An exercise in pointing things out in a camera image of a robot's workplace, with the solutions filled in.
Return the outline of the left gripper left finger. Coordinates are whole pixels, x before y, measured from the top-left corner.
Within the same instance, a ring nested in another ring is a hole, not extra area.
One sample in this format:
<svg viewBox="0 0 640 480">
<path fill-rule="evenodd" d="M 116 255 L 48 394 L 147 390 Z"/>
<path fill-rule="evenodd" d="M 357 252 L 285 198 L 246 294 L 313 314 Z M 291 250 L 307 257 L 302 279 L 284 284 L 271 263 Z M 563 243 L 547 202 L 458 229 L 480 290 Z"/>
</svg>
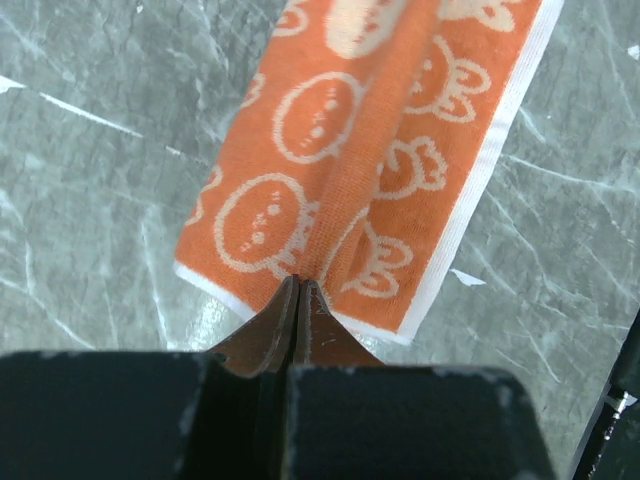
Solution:
<svg viewBox="0 0 640 480">
<path fill-rule="evenodd" d="M 5 479 L 275 479 L 299 280 L 205 352 L 1 358 Z"/>
</svg>

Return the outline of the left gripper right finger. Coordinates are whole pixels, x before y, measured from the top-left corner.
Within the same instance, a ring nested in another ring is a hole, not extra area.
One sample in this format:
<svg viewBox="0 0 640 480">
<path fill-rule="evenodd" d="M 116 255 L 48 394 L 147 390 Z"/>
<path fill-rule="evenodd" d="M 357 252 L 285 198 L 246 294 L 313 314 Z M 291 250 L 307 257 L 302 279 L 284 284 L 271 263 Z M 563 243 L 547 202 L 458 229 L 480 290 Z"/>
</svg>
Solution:
<svg viewBox="0 0 640 480">
<path fill-rule="evenodd" d="M 510 372 L 356 361 L 306 282 L 288 371 L 288 479 L 551 479 L 532 400 Z"/>
</svg>

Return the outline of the orange white patterned cloth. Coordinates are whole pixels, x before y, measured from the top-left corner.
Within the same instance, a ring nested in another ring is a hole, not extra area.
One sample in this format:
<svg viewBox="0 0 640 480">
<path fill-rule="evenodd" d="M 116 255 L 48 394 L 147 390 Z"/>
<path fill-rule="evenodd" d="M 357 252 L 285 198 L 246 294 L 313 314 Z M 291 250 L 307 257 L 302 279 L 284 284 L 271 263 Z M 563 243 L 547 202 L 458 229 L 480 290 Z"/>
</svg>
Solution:
<svg viewBox="0 0 640 480">
<path fill-rule="evenodd" d="M 411 342 L 493 173 L 559 1 L 289 1 L 174 268 L 243 319 L 290 275 Z"/>
</svg>

